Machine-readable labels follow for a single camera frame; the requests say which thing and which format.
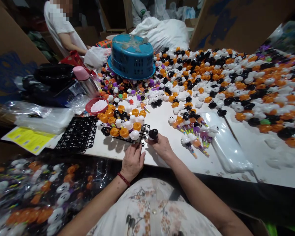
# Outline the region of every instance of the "person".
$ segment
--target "person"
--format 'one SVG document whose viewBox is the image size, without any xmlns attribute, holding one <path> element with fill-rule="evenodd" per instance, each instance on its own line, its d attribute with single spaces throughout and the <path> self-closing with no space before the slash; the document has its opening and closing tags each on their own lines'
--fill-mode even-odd
<svg viewBox="0 0 295 236">
<path fill-rule="evenodd" d="M 126 150 L 120 174 L 59 235 L 245 235 L 252 233 L 175 155 L 168 138 L 147 139 L 173 170 L 191 205 L 169 184 L 145 178 L 128 187 L 143 168 L 141 145 Z"/>
<path fill-rule="evenodd" d="M 44 17 L 48 30 L 64 57 L 76 50 L 84 56 L 90 46 L 83 43 L 69 17 L 72 14 L 72 0 L 50 0 L 45 3 Z"/>
</svg>

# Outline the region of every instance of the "thermos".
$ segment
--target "thermos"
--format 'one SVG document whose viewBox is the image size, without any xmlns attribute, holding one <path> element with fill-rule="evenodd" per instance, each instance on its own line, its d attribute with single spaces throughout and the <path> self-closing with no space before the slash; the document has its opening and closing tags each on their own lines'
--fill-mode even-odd
<svg viewBox="0 0 295 236">
<path fill-rule="evenodd" d="M 81 83 L 82 88 L 88 97 L 96 98 L 100 95 L 92 77 L 83 67 L 74 67 L 73 73 L 75 74 L 76 79 Z"/>
</svg>

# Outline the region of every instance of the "small red basket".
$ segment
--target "small red basket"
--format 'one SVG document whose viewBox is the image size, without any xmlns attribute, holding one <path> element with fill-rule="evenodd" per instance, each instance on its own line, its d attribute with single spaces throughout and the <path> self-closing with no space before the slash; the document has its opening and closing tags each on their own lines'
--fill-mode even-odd
<svg viewBox="0 0 295 236">
<path fill-rule="evenodd" d="M 97 102 L 97 101 L 99 101 L 99 100 L 105 100 L 106 102 L 107 102 L 107 106 L 103 109 L 103 110 L 101 110 L 101 111 L 98 111 L 98 112 L 91 112 L 91 108 L 92 108 L 92 106 Z M 107 108 L 108 108 L 108 101 L 107 101 L 107 99 L 105 99 L 105 98 L 94 98 L 94 99 L 92 99 L 92 100 L 90 100 L 87 104 L 86 104 L 86 106 L 85 106 L 85 110 L 91 115 L 91 116 L 96 116 L 96 115 L 98 115 L 99 113 L 104 113 L 106 110 L 107 110 Z"/>
</svg>

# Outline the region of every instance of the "teal basket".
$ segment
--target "teal basket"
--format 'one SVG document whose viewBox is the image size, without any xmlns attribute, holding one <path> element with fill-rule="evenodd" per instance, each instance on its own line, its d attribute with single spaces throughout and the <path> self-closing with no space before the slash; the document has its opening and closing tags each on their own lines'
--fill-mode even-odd
<svg viewBox="0 0 295 236">
<path fill-rule="evenodd" d="M 143 80 L 155 73 L 153 47 L 144 39 L 130 34 L 113 38 L 108 66 L 117 75 L 130 80 Z"/>
</svg>

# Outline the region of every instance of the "black grid tray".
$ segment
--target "black grid tray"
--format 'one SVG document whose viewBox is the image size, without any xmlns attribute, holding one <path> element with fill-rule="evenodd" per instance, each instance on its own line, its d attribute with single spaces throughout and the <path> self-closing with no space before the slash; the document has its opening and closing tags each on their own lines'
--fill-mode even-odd
<svg viewBox="0 0 295 236">
<path fill-rule="evenodd" d="M 120 140 L 123 140 L 123 141 L 128 142 L 128 143 L 140 143 L 142 141 L 142 139 L 143 139 L 143 142 L 141 143 L 141 146 L 144 147 L 145 146 L 144 141 L 148 137 L 149 130 L 150 130 L 150 125 L 147 125 L 147 124 L 142 125 L 141 131 L 140 131 L 140 137 L 138 138 L 138 140 L 132 140 L 130 138 L 129 139 L 124 139 L 120 135 L 118 137 L 113 137 L 113 138 L 120 139 Z"/>
<path fill-rule="evenodd" d="M 72 118 L 55 149 L 77 153 L 93 147 L 97 121 L 94 116 Z"/>
</svg>

